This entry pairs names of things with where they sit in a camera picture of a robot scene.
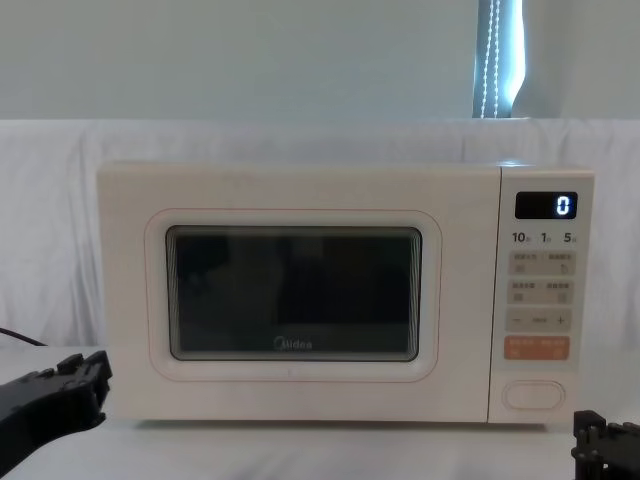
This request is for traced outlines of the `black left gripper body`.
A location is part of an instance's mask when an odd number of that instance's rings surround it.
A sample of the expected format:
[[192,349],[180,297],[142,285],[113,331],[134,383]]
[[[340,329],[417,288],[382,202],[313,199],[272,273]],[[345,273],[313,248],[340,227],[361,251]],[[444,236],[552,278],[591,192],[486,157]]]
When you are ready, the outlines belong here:
[[60,383],[53,371],[33,371],[1,385],[1,467],[15,468],[66,434]]

